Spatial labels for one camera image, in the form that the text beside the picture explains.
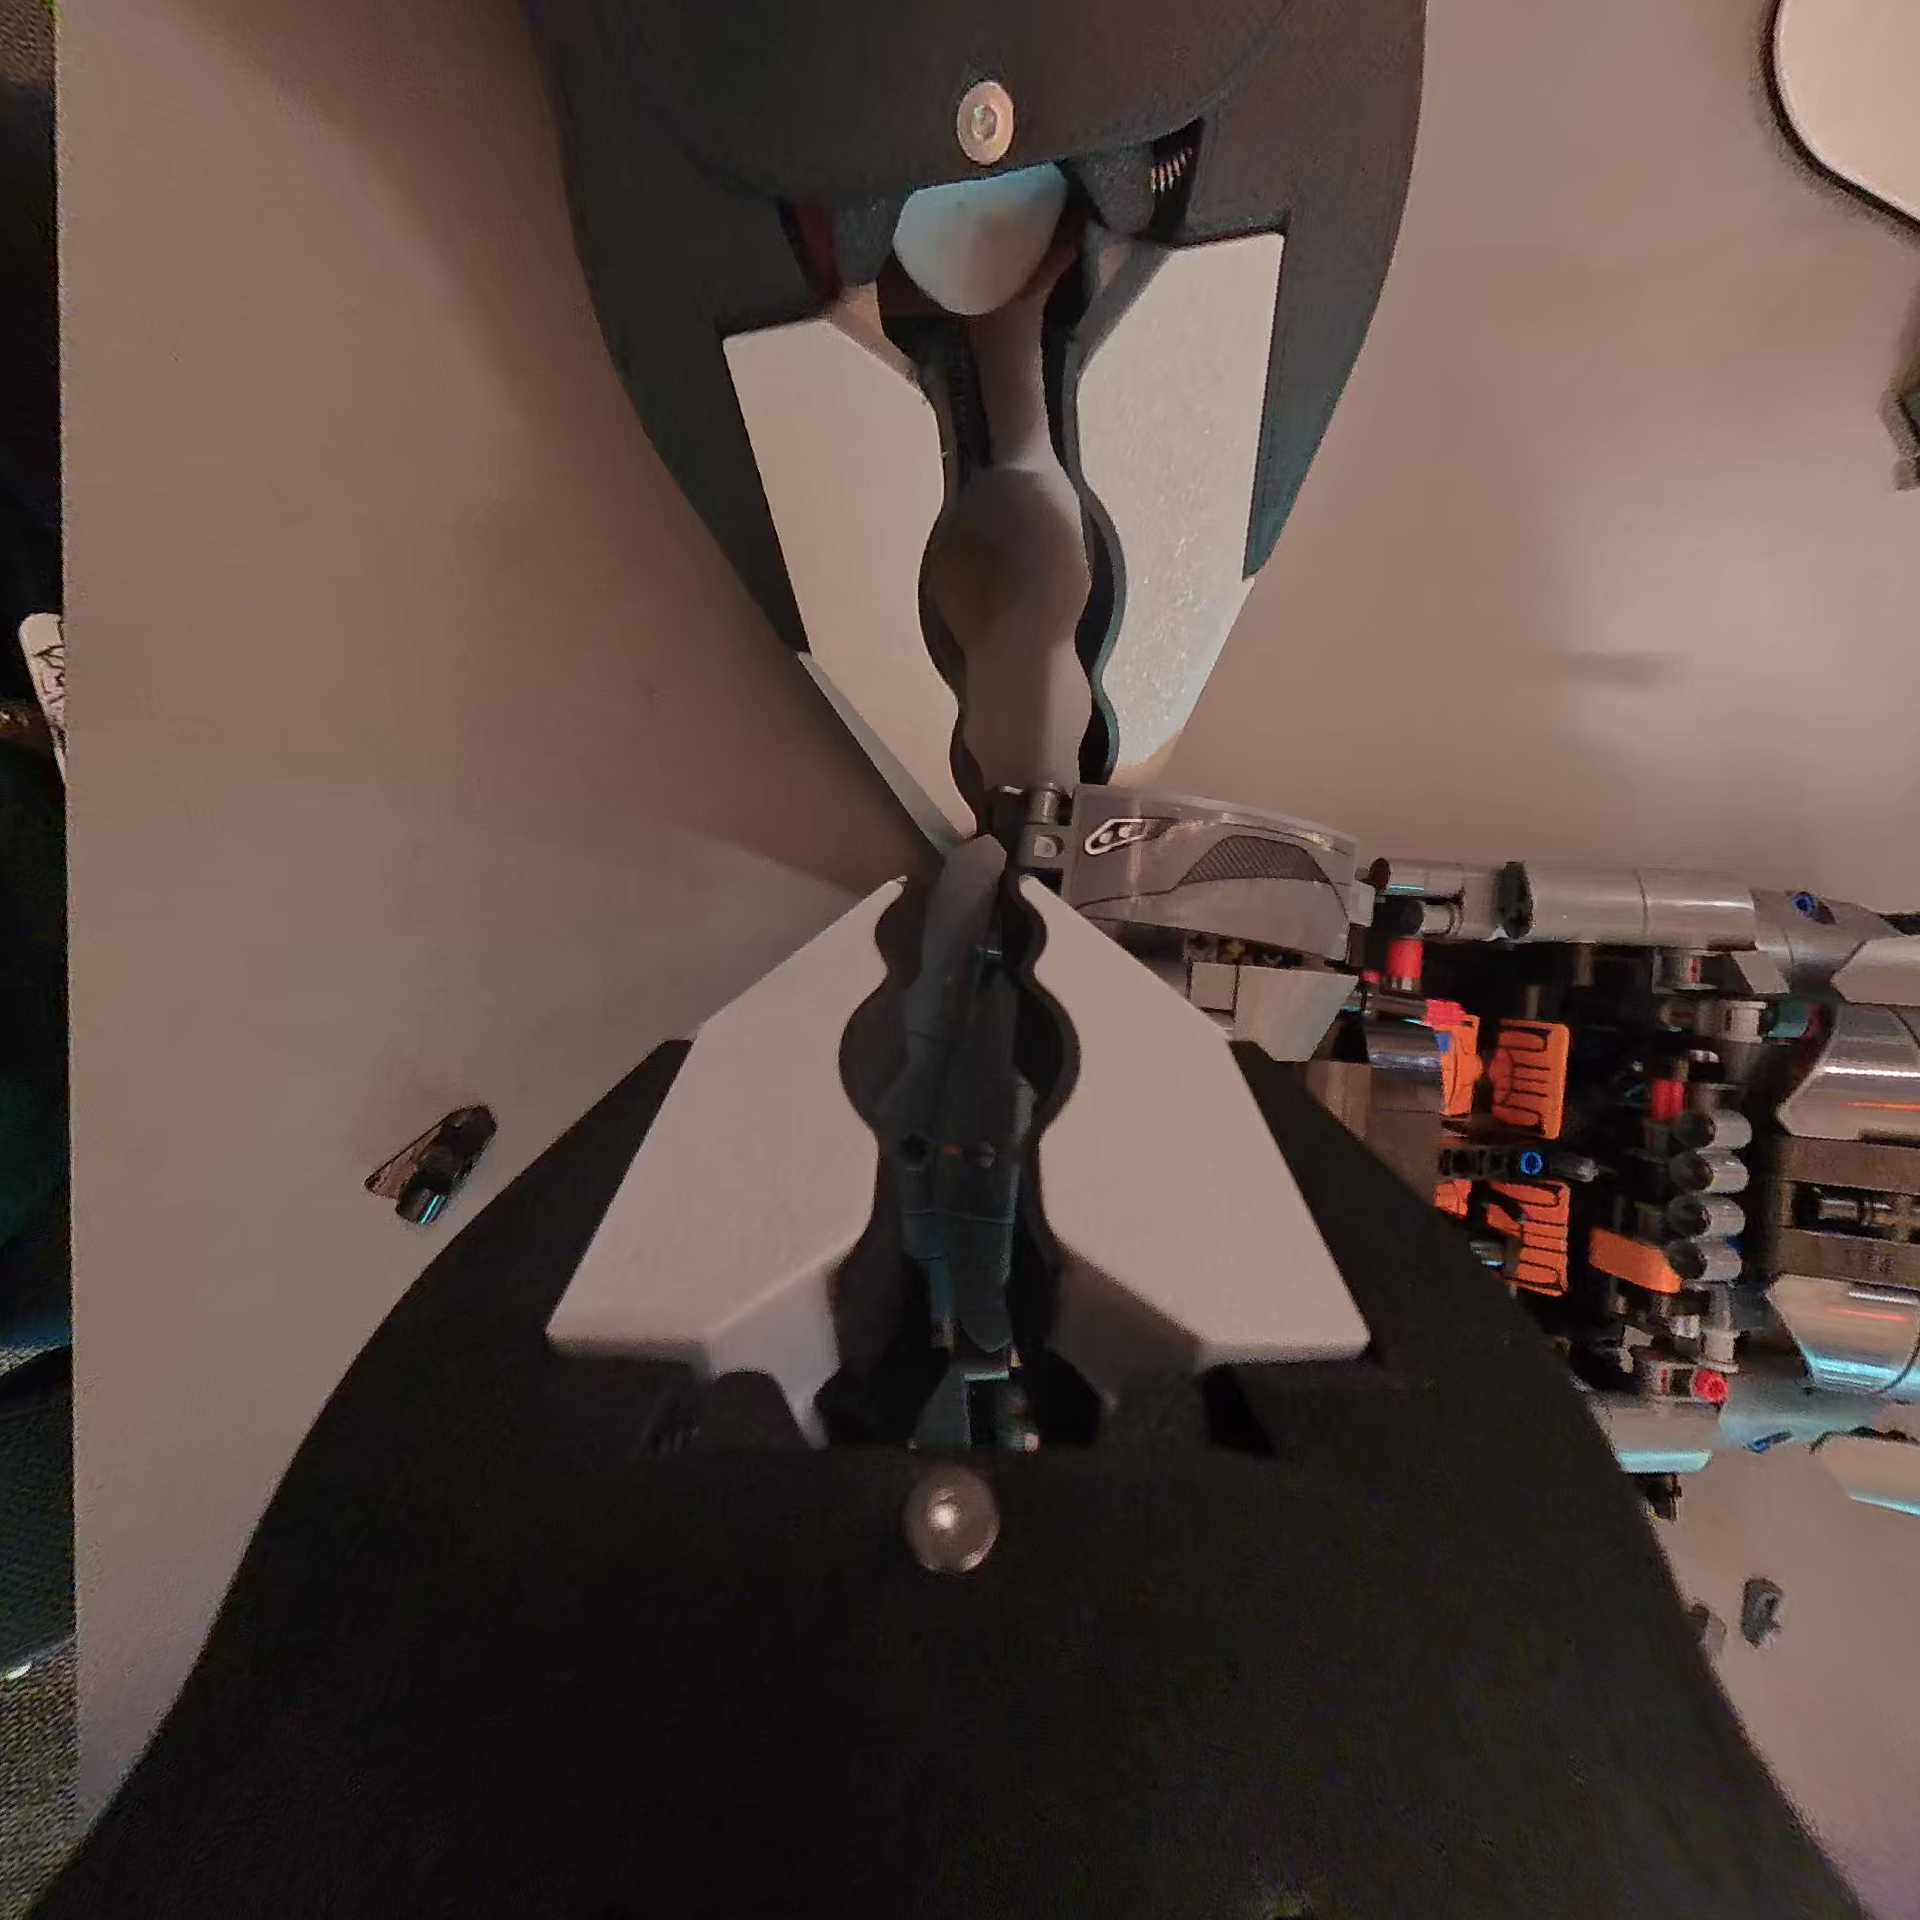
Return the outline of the white paper tag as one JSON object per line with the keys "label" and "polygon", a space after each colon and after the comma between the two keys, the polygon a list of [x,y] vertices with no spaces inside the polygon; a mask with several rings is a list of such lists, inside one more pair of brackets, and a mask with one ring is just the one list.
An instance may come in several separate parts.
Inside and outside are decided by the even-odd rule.
{"label": "white paper tag", "polygon": [[66,651],[64,621],[56,613],[31,613],[17,624],[17,647],[29,673],[38,716],[53,743],[55,762],[66,769]]}

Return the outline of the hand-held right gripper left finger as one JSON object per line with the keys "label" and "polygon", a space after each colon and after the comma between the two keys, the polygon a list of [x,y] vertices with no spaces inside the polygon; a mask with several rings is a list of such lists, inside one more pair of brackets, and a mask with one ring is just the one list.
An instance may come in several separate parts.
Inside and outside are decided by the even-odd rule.
{"label": "hand-held right gripper left finger", "polygon": [[876,1209],[879,1151],[841,1048],[889,977],[886,881],[703,1019],[546,1321],[569,1359],[769,1378],[806,1444],[841,1368],[831,1280]]}

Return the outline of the grey lego car model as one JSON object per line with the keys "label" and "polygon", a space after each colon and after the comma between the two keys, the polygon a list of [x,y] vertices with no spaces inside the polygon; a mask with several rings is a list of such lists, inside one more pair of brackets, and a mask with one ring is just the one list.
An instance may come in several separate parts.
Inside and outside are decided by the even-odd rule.
{"label": "grey lego car model", "polygon": [[1710,872],[1362,863],[1114,784],[1002,788],[991,824],[1449,1223],[1655,1514],[1720,1451],[1802,1449],[1916,1516],[1916,914]]}

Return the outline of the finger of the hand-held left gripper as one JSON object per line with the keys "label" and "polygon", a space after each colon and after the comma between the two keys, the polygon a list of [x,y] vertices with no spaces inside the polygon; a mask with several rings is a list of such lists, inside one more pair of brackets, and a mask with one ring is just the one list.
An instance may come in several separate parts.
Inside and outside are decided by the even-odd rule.
{"label": "finger of the hand-held left gripper", "polygon": [[1063,370],[1063,465],[1109,611],[1086,629],[1090,779],[1144,779],[1186,730],[1249,560],[1285,243],[1109,243]]}
{"label": "finger of the hand-held left gripper", "polygon": [[727,370],[804,632],[802,663],[934,848],[976,831],[953,773],[959,712],[920,619],[945,504],[941,433],[876,299],[737,331]]}

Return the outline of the white lamp base stand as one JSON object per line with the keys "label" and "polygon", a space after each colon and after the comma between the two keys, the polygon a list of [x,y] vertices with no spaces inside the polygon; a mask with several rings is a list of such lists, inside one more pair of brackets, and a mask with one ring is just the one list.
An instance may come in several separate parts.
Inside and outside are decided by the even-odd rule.
{"label": "white lamp base stand", "polygon": [[1769,76],[1797,145],[1837,185],[1918,223],[1918,4],[1780,2]]}

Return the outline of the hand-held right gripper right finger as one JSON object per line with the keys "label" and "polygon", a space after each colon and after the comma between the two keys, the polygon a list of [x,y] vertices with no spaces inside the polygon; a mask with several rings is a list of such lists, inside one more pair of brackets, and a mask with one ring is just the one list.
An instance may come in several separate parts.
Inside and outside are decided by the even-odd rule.
{"label": "hand-held right gripper right finger", "polygon": [[1037,877],[1016,881],[1021,1225],[1049,1443],[1204,1444],[1230,1369],[1349,1368],[1370,1333],[1231,1044]]}

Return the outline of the black lego connector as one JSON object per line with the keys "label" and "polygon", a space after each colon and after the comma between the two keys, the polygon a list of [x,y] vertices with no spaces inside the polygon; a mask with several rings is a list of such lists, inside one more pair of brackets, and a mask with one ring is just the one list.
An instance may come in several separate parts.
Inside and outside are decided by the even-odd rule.
{"label": "black lego connector", "polygon": [[496,1139],[496,1116],[487,1105],[445,1113],[434,1128],[382,1161],[365,1177],[365,1192],[390,1205],[410,1227],[434,1225],[466,1186],[476,1164]]}

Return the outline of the scattered black lego pieces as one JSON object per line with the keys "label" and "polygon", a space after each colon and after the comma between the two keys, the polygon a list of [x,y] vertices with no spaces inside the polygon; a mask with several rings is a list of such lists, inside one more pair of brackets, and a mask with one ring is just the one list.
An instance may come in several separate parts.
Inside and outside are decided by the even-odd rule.
{"label": "scattered black lego pieces", "polygon": [[1719,1661],[1734,1636],[1748,1649],[1761,1649],[1782,1632],[1784,1588],[1767,1576],[1750,1576],[1733,1615],[1726,1616],[1705,1600],[1689,1600],[1686,1618],[1702,1655]]}

